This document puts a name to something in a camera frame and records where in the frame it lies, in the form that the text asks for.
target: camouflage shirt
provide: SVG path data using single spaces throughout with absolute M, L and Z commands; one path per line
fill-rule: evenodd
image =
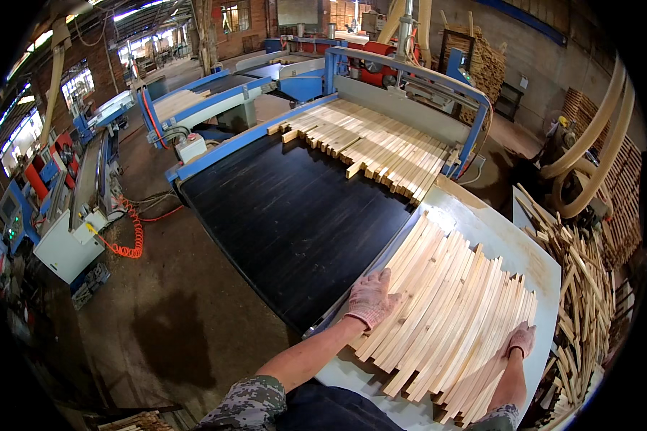
M 233 384 L 220 405 L 195 430 L 275 430 L 278 414 L 287 409 L 285 388 L 271 376 L 251 376 Z
M 278 379 L 271 376 L 247 377 L 233 384 L 221 404 L 201 419 L 194 430 L 272 431 L 276 429 L 276 417 L 287 408 L 285 389 Z M 515 431 L 517 423 L 518 408 L 514 404 L 506 404 L 491 410 L 466 429 Z

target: orange coiled air hose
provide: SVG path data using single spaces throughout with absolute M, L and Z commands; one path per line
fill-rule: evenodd
M 144 249 L 144 231 L 141 228 L 141 220 L 137 215 L 137 211 L 134 209 L 131 203 L 123 195 L 120 195 L 118 198 L 122 206 L 127 209 L 127 215 L 132 218 L 134 223 L 134 248 L 129 248 L 125 246 L 118 246 L 117 244 L 108 244 L 102 236 L 98 236 L 105 243 L 110 250 L 122 257 L 129 257 L 131 259 L 138 259 L 141 257 L 141 253 Z

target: white table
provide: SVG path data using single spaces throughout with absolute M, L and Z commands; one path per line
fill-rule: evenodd
M 553 339 L 561 287 L 560 265 L 492 207 L 446 177 L 440 177 L 440 185 L 435 185 L 429 190 L 417 211 L 372 264 L 370 270 L 382 268 L 388 263 L 420 214 L 426 210 L 430 211 L 430 219 L 439 223 L 444 231 L 457 229 L 471 245 L 483 244 L 483 253 L 487 258 L 503 256 L 501 269 L 510 271 L 511 274 L 525 274 L 525 288 L 537 292 L 538 305 L 534 319 L 537 338 L 534 350 L 523 363 L 527 385 L 526 405 L 529 405 L 542 377 Z M 345 311 L 346 304 L 333 321 L 337 321 Z M 421 403 L 411 403 L 399 395 L 395 399 L 384 395 L 381 392 L 381 386 L 386 381 L 383 372 L 374 366 L 360 363 L 349 348 L 331 360 L 316 378 L 322 384 L 361 394 L 406 430 L 459 429 L 453 421 L 449 421 L 445 426 L 433 421 L 433 404 L 428 394 Z M 522 416 L 524 411 L 521 412 L 519 420 L 522 420 Z

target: knit glove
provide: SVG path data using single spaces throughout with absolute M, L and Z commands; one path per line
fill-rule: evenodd
M 361 320 L 367 325 L 367 331 L 374 329 L 400 301 L 401 294 L 388 294 L 389 284 L 390 268 L 358 279 L 350 293 L 349 311 L 345 315 Z
M 510 356 L 511 350 L 520 349 L 522 350 L 522 358 L 525 359 L 528 357 L 535 346 L 535 332 L 537 332 L 536 325 L 527 326 L 527 322 L 520 323 L 518 329 L 515 330 L 515 333 L 510 338 L 506 356 Z

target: factory floor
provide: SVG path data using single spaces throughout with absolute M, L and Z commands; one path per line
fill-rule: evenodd
M 225 67 L 236 60 L 225 61 Z M 166 76 L 170 91 L 200 76 L 198 62 L 188 59 L 155 73 Z M 265 121 L 286 111 L 288 102 L 266 95 L 257 99 L 256 108 L 259 121 Z M 128 116 L 129 127 L 120 136 L 121 183 L 126 197 L 139 200 L 169 190 L 164 172 L 176 156 L 146 142 L 138 108 Z M 495 119 L 482 151 L 487 158 L 482 174 L 468 186 L 495 208 L 509 196 L 509 169 L 516 157 L 503 142 L 511 147 L 517 142 L 521 148 L 514 151 L 521 153 L 536 152 L 540 145 L 520 132 L 517 125 Z M 476 175 L 470 168 L 464 178 Z M 169 197 L 144 217 L 157 217 L 178 204 Z M 104 236 L 109 243 L 132 246 L 131 221 L 114 223 Z M 67 358 L 71 346 L 79 367 L 88 364 L 108 407 L 180 405 L 198 421 L 236 380 L 253 374 L 297 336 L 247 285 L 188 209 L 145 223 L 143 240 L 139 259 L 109 250 L 101 255 L 112 276 L 80 311 L 70 305 L 67 286 L 54 290 L 59 300 L 50 307 L 51 317 L 63 339 L 57 352 Z M 90 381 L 82 380 L 91 392 Z

